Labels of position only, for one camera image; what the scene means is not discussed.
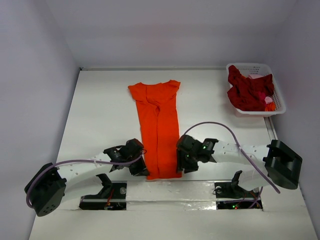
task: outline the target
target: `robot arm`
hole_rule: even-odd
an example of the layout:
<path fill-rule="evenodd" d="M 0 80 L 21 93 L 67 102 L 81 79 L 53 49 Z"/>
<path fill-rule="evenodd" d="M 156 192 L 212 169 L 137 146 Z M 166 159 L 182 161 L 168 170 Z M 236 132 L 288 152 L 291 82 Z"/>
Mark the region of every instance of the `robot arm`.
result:
<path fill-rule="evenodd" d="M 143 148 L 141 142 L 131 139 L 126 145 L 108 148 L 92 159 L 69 160 L 60 167 L 52 163 L 45 164 L 24 188 L 27 203 L 30 203 L 39 217 L 45 216 L 55 210 L 61 202 L 83 196 L 83 192 L 73 186 L 94 176 L 102 183 L 102 189 L 96 197 L 107 198 L 112 182 L 106 173 L 128 167 L 133 176 L 149 175 L 142 157 Z"/>
<path fill-rule="evenodd" d="M 286 189 L 298 187 L 302 158 L 279 140 L 272 140 L 269 145 L 243 145 L 239 148 L 236 144 L 212 138 L 206 138 L 204 142 L 200 142 L 184 134 L 176 146 L 178 172 L 184 171 L 187 174 L 197 171 L 198 162 L 228 162 L 254 164 L 265 175 L 262 177 L 256 169 L 236 172 L 231 182 L 217 183 L 220 194 L 223 195 L 221 195 L 222 198 L 241 198 L 252 189 L 270 183 Z M 112 182 L 106 173 L 128 167 L 133 176 L 149 175 L 142 158 L 143 148 L 144 146 L 137 139 L 131 139 L 126 142 L 126 145 L 108 148 L 92 159 L 69 160 L 55 165 L 48 163 L 25 187 L 27 204 L 34 208 L 39 217 L 45 216 L 55 210 L 61 202 L 92 194 L 92 192 L 84 194 L 83 190 L 75 186 L 94 176 L 97 176 L 102 183 L 102 189 L 95 197 L 108 198 Z"/>
<path fill-rule="evenodd" d="M 227 143 L 206 138 L 200 142 L 189 135 L 183 135 L 177 142 L 177 170 L 184 173 L 198 170 L 198 162 L 212 163 L 251 163 L 241 152 L 250 157 L 260 171 L 268 175 L 278 186 L 286 189 L 298 187 L 302 158 L 279 140 L 272 140 L 269 145 L 243 145 Z M 245 191 L 263 187 L 269 183 L 257 170 L 237 172 L 234 179 Z"/>

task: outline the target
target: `white surface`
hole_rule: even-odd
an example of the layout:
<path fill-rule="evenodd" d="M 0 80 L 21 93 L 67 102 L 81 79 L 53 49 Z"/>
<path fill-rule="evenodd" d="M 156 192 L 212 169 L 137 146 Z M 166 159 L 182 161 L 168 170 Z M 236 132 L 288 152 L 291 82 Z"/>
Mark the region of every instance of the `white surface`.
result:
<path fill-rule="evenodd" d="M 29 238 L 24 187 L 57 159 L 79 73 L 43 0 L 0 0 L 0 239 Z"/>
<path fill-rule="evenodd" d="M 241 144 L 270 143 L 262 117 L 237 118 L 232 113 L 225 70 L 81 71 L 57 161 L 87 159 L 129 139 L 141 141 L 136 103 L 128 86 L 170 79 L 181 82 L 176 97 L 181 135 L 196 123 L 216 121 L 229 126 Z M 217 138 L 234 143 L 226 129 L 212 124 L 198 126 L 188 134 L 199 141 Z M 249 170 L 252 167 L 235 163 L 199 163 L 197 172 L 188 173 L 182 179 L 230 180 L 239 169 Z M 108 176 L 112 181 L 145 179 L 131 176 L 127 168 L 113 171 Z"/>
<path fill-rule="evenodd" d="M 274 92 L 272 95 L 272 100 L 275 103 L 275 111 L 272 112 L 266 112 L 266 111 L 242 111 L 238 108 L 235 110 L 238 113 L 238 116 L 251 116 L 251 117 L 270 117 L 272 115 L 277 114 L 284 114 L 286 112 L 286 104 L 284 101 L 284 98 L 282 97 L 282 94 L 280 92 L 280 89 L 277 84 L 277 80 L 275 76 L 273 75 L 273 72 L 271 68 L 266 64 L 261 63 L 229 63 L 226 66 L 226 72 L 229 74 L 229 67 L 231 65 L 234 65 L 240 73 L 247 77 L 249 74 L 258 74 L 261 76 L 267 76 L 269 74 L 272 74 L 272 82 L 274 85 Z"/>
<path fill-rule="evenodd" d="M 295 0 L 47 0 L 81 67 L 265 60 Z"/>
<path fill-rule="evenodd" d="M 36 218 L 30 240 L 317 240 L 307 211 L 59 210 Z"/>
<path fill-rule="evenodd" d="M 128 181 L 129 211 L 216 210 L 213 181 Z"/>
<path fill-rule="evenodd" d="M 300 0 L 281 30 L 268 64 L 285 98 L 287 111 L 273 118 L 278 136 L 303 163 L 300 185 L 320 238 L 320 1 Z"/>
<path fill-rule="evenodd" d="M 181 81 L 177 95 L 180 133 L 195 123 L 211 120 L 231 127 L 240 143 L 270 143 L 263 118 L 236 118 L 233 115 L 226 95 L 228 82 L 224 70 L 84 71 L 79 76 L 73 97 L 59 160 L 81 156 L 87 158 L 130 138 L 139 139 L 137 110 L 127 86 L 139 81 L 152 84 L 169 79 Z M 199 126 L 190 134 L 200 141 L 212 137 L 233 143 L 228 131 L 219 126 Z M 236 163 L 207 163 L 182 180 L 231 179 L 239 166 Z M 116 177 L 112 174 L 108 176 L 111 179 L 112 176 L 130 178 L 128 172 L 118 171 L 121 172 L 122 175 Z M 209 193 L 212 191 L 211 185 L 195 187 L 199 182 L 143 180 L 136 178 L 129 182 L 128 195 L 132 201 L 128 204 L 128 210 L 75 210 L 79 200 L 74 199 L 48 216 L 37 217 L 30 239 L 247 240 L 248 234 L 259 236 L 259 239 L 316 239 L 299 189 L 281 188 L 281 194 L 277 194 L 272 187 L 265 187 L 261 196 L 264 212 L 255 209 L 214 210 L 214 196 Z M 101 189 L 101 185 L 93 179 L 87 182 L 87 187 Z M 186 199 L 191 191 L 194 192 L 194 199 L 199 196 L 198 200 L 206 201 L 188 205 L 182 199 Z"/>

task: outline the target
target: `orange garment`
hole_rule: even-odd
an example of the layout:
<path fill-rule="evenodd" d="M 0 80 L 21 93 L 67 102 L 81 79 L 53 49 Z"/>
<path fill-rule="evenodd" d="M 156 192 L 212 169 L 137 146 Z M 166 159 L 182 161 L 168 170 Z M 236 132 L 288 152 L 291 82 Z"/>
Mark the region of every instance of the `orange garment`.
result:
<path fill-rule="evenodd" d="M 152 179 L 180 178 L 177 173 L 179 123 L 176 95 L 180 82 L 146 85 L 141 82 L 128 86 L 136 102 L 142 142 L 147 150 L 144 160 Z"/>
<path fill-rule="evenodd" d="M 273 112 L 276 110 L 276 104 L 274 102 L 268 103 L 264 109 L 266 112 Z"/>

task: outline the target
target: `plastic laundry basket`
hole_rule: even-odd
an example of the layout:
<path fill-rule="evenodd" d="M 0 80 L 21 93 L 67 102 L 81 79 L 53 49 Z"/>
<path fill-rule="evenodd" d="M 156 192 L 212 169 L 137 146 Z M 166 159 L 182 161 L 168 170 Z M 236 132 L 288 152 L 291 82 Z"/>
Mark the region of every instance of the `plastic laundry basket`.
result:
<path fill-rule="evenodd" d="M 231 65 L 234 65 L 240 73 L 248 77 L 249 74 L 259 74 L 262 76 L 266 76 L 269 74 L 272 74 L 272 81 L 274 85 L 274 93 L 271 97 L 272 100 L 275 103 L 275 111 L 242 111 L 238 108 L 235 109 L 235 115 L 238 117 L 270 117 L 272 115 L 276 114 L 283 114 L 286 111 L 286 104 L 284 102 L 284 99 L 280 93 L 278 84 L 276 82 L 275 76 L 273 75 L 270 67 L 266 64 L 260 64 L 260 63 L 230 63 L 226 66 L 226 72 L 229 75 L 229 67 Z"/>

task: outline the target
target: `white wall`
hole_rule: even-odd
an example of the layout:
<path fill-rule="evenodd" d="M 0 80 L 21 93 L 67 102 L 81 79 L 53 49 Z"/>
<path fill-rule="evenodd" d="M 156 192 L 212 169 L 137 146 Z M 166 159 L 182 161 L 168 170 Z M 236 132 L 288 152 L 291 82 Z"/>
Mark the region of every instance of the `white wall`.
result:
<path fill-rule="evenodd" d="M 262 62 L 296 0 L 47 0 L 81 67 Z"/>
<path fill-rule="evenodd" d="M 28 239 L 24 187 L 55 161 L 79 69 L 45 1 L 0 0 L 0 239 Z"/>
<path fill-rule="evenodd" d="M 273 118 L 278 137 L 303 158 L 300 186 L 320 237 L 320 0 L 299 0 L 271 48 L 268 64 L 286 113 Z"/>

